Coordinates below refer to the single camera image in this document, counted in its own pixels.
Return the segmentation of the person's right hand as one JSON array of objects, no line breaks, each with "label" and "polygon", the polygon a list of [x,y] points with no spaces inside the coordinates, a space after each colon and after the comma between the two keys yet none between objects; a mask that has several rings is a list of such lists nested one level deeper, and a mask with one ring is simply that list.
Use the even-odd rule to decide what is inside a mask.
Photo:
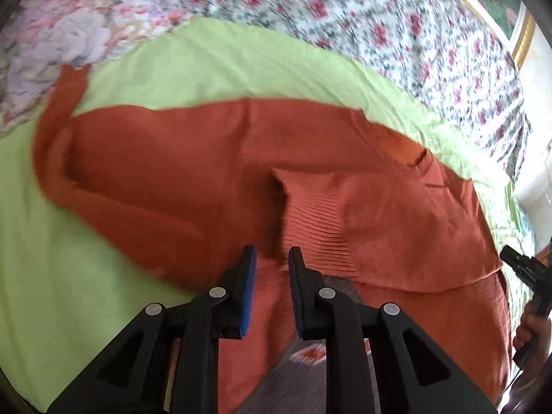
[{"label": "person's right hand", "polygon": [[551,343],[551,320],[533,313],[533,301],[528,302],[515,331],[513,347],[519,351],[532,339],[537,339],[521,374],[526,380],[533,380],[542,371],[549,356]]}]

